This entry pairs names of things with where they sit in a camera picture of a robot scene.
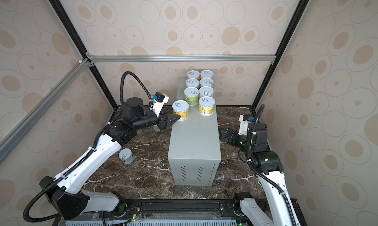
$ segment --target wall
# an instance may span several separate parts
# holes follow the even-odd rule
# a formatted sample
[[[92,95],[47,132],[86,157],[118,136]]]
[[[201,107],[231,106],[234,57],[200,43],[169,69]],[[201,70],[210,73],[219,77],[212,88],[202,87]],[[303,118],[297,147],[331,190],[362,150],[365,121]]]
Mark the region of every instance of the wall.
[[[39,181],[77,160],[92,145],[112,111],[85,69],[0,164],[1,226],[30,225],[22,219],[22,212],[41,191]],[[31,209],[32,217],[55,213],[45,197]],[[50,220],[35,225],[51,224]]]
[[[274,54],[299,0],[61,0],[94,55]],[[218,105],[250,105],[269,62],[99,63],[115,98],[125,69],[175,99],[188,68],[216,71]],[[125,95],[147,100],[139,85]]]
[[[378,221],[378,0],[312,0],[262,102],[309,225]]]
[[[0,0],[0,141],[81,56],[46,0]]]

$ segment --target white cable tie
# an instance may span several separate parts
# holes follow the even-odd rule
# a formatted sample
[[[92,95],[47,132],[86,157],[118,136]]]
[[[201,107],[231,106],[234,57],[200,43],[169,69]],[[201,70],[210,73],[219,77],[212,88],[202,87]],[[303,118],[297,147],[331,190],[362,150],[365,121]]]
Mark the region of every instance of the white cable tie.
[[[67,176],[64,176],[63,174],[64,174],[64,173],[60,173],[59,176],[60,176],[61,178],[63,178],[63,179],[66,179]]]

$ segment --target marble tabletop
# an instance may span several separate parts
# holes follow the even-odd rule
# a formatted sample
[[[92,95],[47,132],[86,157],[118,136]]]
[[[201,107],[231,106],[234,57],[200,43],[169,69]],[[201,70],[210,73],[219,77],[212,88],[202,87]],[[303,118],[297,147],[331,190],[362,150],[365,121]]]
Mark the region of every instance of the marble tabletop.
[[[242,114],[250,114],[249,109],[217,106],[218,127],[239,129]],[[239,159],[238,148],[224,143],[220,144],[222,162],[212,186],[176,186],[167,159],[170,130],[139,130],[125,146],[134,153],[134,162],[124,164],[115,153],[94,172],[83,189],[118,192],[126,199],[226,199],[226,192],[232,198],[235,193],[247,191],[254,198],[266,198],[258,178]]]

